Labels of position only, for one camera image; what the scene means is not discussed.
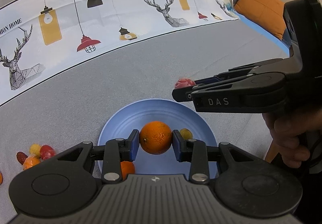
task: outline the blue plate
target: blue plate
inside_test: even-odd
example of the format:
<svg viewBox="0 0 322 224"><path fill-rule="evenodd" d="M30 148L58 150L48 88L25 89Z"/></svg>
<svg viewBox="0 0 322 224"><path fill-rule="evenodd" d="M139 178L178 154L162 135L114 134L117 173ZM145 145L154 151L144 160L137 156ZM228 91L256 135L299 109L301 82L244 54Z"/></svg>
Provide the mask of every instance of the blue plate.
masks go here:
<svg viewBox="0 0 322 224"><path fill-rule="evenodd" d="M127 139L133 129L141 131L151 121L162 121L171 130L189 129L194 139L209 146L217 146L215 136L206 121L194 110L172 100L147 99L133 102L116 112L105 124L98 145L115 138ZM185 174L188 178L190 163L177 162L172 146L161 155L146 153L141 147L134 161L137 174ZM210 177L217 172L216 162L209 162Z"/></svg>

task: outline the human hand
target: human hand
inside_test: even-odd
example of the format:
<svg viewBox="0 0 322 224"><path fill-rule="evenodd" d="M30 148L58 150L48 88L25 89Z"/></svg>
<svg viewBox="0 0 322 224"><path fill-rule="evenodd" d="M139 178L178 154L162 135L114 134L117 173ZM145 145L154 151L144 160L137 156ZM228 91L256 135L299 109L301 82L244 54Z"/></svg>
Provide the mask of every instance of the human hand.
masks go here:
<svg viewBox="0 0 322 224"><path fill-rule="evenodd" d="M263 118L287 166L299 168L302 161L309 159L310 151L299 144L297 136L306 131L322 130L321 108L300 108L278 119L272 113L265 113Z"/></svg>

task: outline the orange pillow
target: orange pillow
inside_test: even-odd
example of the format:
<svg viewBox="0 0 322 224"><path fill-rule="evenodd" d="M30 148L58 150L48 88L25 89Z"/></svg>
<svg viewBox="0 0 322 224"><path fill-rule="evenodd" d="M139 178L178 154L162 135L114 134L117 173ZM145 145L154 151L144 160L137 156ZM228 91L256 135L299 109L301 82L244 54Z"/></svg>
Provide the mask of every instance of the orange pillow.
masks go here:
<svg viewBox="0 0 322 224"><path fill-rule="evenodd" d="M282 40L286 25L284 2L280 0L238 0L235 10Z"/></svg>

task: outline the lemon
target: lemon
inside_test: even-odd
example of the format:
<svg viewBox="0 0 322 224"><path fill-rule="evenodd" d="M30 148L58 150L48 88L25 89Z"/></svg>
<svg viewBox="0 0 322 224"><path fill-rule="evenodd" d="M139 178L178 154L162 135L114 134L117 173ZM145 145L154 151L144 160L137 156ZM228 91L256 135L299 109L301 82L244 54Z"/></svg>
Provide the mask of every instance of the lemon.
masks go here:
<svg viewBox="0 0 322 224"><path fill-rule="evenodd" d="M192 135L191 131L186 129L186 128L181 129L180 134L185 140L189 140L189 139L193 138L193 135Z"/></svg>

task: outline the wooden chair leg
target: wooden chair leg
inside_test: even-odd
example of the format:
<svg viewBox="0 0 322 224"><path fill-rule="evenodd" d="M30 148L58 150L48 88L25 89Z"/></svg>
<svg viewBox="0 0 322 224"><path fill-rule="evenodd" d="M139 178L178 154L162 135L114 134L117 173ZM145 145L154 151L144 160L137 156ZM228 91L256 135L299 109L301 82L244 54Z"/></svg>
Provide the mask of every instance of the wooden chair leg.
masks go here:
<svg viewBox="0 0 322 224"><path fill-rule="evenodd" d="M271 163L277 154L278 154L278 148L273 140L265 156L265 161L267 161L268 163Z"/></svg>

